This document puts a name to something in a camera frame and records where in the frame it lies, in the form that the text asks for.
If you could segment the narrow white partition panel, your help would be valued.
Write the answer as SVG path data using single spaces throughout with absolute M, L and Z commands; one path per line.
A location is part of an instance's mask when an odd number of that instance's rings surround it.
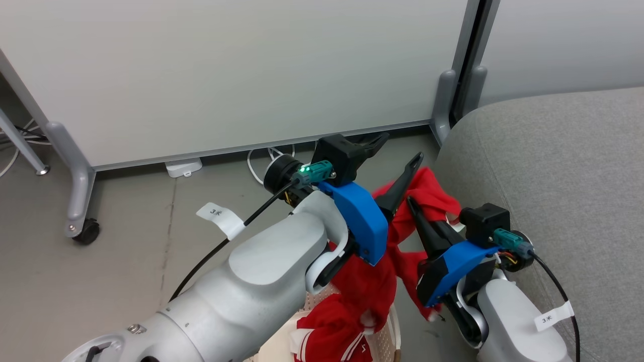
M 644 0 L 501 0 L 479 106 L 644 86 Z

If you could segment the cream perforated laundry basket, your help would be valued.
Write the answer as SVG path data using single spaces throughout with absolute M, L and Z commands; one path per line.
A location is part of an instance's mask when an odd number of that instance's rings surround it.
M 294 314 L 255 355 L 244 362 L 296 362 L 292 333 L 296 322 L 308 316 L 310 311 L 324 298 L 338 293 L 333 286 L 328 286 L 319 294 L 306 295 L 303 308 Z M 374 334 L 364 334 L 356 343 L 351 358 L 346 362 L 400 362 L 401 336 L 395 306 L 391 306 L 385 326 Z

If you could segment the white power adapter box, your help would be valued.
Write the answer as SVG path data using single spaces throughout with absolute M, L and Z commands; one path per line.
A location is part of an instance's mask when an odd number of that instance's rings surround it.
M 199 157 L 184 160 L 165 162 L 166 170 L 171 178 L 190 177 L 194 172 L 202 169 L 203 164 Z

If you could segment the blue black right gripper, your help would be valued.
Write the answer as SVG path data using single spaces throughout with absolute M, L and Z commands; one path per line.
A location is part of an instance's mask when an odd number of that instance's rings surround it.
M 429 263 L 417 284 L 417 298 L 426 308 L 432 308 L 458 282 L 476 268 L 485 257 L 497 253 L 500 247 L 481 247 L 455 231 L 446 221 L 433 221 L 425 217 L 421 206 L 411 196 L 407 197 L 412 218 L 416 225 Z

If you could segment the large white partition panel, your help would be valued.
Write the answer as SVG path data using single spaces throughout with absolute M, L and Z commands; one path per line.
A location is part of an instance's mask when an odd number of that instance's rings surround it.
M 0 51 L 90 165 L 427 121 L 468 0 L 0 0 Z

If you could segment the red white clothing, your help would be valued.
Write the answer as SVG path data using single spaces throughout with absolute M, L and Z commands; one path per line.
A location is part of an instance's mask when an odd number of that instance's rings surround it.
M 332 280 L 337 293 L 324 298 L 297 321 L 290 335 L 293 362 L 372 362 L 367 337 L 386 325 L 398 281 L 403 282 L 427 321 L 441 312 L 441 305 L 426 307 L 417 296 L 419 264 L 427 259 L 426 252 L 403 252 L 399 248 L 416 231 L 408 198 L 416 202 L 426 220 L 457 224 L 460 204 L 442 190 L 429 168 L 421 168 L 389 225 L 387 249 L 380 262 L 370 266 L 351 257 Z

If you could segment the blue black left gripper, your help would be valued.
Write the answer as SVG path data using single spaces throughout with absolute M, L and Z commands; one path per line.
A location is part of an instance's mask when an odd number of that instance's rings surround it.
M 387 132 L 381 132 L 370 140 L 367 140 L 366 136 L 363 135 L 359 141 L 354 142 L 357 147 L 354 155 L 356 162 L 372 158 L 389 139 Z M 377 265 L 385 254 L 388 222 L 394 219 L 423 159 L 424 154 L 417 153 L 386 192 L 374 198 L 365 188 L 354 182 L 340 187 L 328 182 L 318 184 L 318 188 L 334 200 L 348 229 L 353 233 L 359 245 L 358 255 L 371 266 Z

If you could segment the grey slanted table leg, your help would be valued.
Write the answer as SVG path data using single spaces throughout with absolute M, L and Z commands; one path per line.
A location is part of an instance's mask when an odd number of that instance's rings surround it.
M 7 136 L 10 142 L 12 142 L 12 144 L 16 147 L 16 151 L 14 152 L 14 157 L 12 158 L 12 161 L 10 161 L 7 167 L 5 167 L 2 171 L 0 171 L 0 178 L 2 178 L 2 176 L 7 174 L 10 167 L 18 159 L 19 154 L 22 154 L 23 157 L 26 158 L 26 160 L 34 168 L 35 174 L 44 175 L 50 171 L 50 167 L 48 165 L 45 165 L 42 162 L 39 156 L 37 156 L 35 151 L 29 145 L 28 140 L 26 140 L 25 133 L 27 133 L 28 130 L 26 131 L 18 130 L 18 128 L 14 126 L 13 122 L 10 121 L 10 119 L 7 117 L 7 115 L 5 114 L 5 112 L 3 112 L 1 108 L 0 108 L 0 130 L 1 130 L 0 133 Z

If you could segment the grey fabric sofa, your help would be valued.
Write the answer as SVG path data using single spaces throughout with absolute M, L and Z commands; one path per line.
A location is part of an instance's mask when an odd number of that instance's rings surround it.
M 582 362 L 644 362 L 644 87 L 483 106 L 433 172 L 463 208 L 509 210 L 570 298 Z

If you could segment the grey partition foot with caster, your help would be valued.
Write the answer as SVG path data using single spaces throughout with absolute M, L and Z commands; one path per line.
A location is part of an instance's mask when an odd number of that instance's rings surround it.
M 71 176 L 72 186 L 67 205 L 65 234 L 77 244 L 90 245 L 100 234 L 98 221 L 87 217 L 96 171 L 83 156 L 64 125 L 59 122 L 48 122 L 45 130 L 53 148 L 69 169 Z

